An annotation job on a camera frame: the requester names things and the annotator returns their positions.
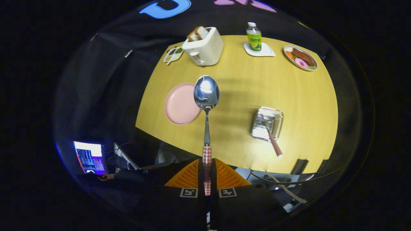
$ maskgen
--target toast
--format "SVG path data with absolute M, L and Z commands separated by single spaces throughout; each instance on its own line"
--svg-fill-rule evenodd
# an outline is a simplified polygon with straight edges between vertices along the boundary
M 198 41 L 205 39 L 208 34 L 208 30 L 206 30 L 203 26 L 196 27 L 188 36 L 188 40 L 190 42 Z

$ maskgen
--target spoon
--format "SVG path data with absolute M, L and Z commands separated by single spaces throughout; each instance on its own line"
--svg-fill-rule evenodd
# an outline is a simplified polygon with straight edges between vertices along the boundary
M 194 101 L 197 106 L 205 111 L 205 131 L 203 147 L 204 191 L 209 196 L 211 191 L 211 143 L 210 129 L 208 126 L 208 113 L 217 105 L 220 98 L 218 85 L 208 75 L 201 76 L 194 87 Z
M 266 127 L 267 132 L 268 132 L 268 137 L 270 138 L 270 141 L 272 143 L 272 146 L 274 148 L 275 153 L 277 154 L 278 158 L 283 157 L 283 154 L 280 150 L 280 147 L 278 146 L 277 142 L 275 141 L 274 137 L 272 136 L 270 130 L 267 127 L 267 121 L 264 120 L 264 116 L 262 114 L 259 114 L 259 120 L 260 120 L 260 124 L 264 127 Z

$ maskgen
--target laptop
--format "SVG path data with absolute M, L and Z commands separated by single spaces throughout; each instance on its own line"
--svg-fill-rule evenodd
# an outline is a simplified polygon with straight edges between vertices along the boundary
M 120 148 L 116 142 L 114 142 L 114 153 L 118 156 L 118 164 L 116 173 L 121 169 L 137 170 L 140 169 L 134 161 L 132 161 L 127 154 Z
M 73 145 L 84 173 L 108 174 L 108 168 L 104 159 L 104 145 L 79 141 L 73 141 Z

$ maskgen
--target plastic bottle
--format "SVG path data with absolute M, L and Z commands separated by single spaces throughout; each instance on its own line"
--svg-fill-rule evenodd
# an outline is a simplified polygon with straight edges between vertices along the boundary
M 247 28 L 248 43 L 250 49 L 254 52 L 261 51 L 261 31 L 256 27 L 255 23 L 249 22 Z

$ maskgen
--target computer monitor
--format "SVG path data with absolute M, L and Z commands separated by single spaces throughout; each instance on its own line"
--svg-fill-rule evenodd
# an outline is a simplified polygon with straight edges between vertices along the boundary
M 107 174 L 107 167 L 103 157 L 103 145 L 78 141 L 73 141 L 73 145 L 84 173 Z

